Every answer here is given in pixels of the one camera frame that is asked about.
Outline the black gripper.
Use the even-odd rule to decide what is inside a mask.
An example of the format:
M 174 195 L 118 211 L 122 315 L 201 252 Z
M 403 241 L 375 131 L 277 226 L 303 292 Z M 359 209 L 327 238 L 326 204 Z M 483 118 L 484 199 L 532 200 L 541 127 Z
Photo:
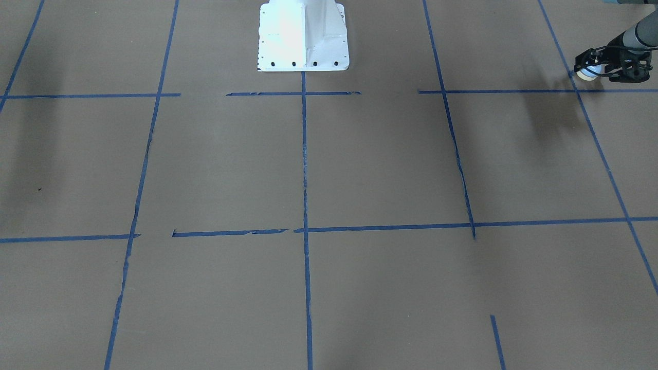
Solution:
M 643 83 L 653 70 L 649 60 L 622 60 L 608 65 L 608 80 L 613 83 Z

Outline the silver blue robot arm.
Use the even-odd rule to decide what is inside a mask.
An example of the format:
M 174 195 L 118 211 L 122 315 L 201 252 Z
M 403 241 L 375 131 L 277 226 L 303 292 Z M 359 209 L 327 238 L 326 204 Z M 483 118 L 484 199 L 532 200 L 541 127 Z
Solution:
M 615 83 L 642 83 L 649 80 L 652 52 L 657 47 L 657 10 L 630 26 L 607 44 L 609 81 Z

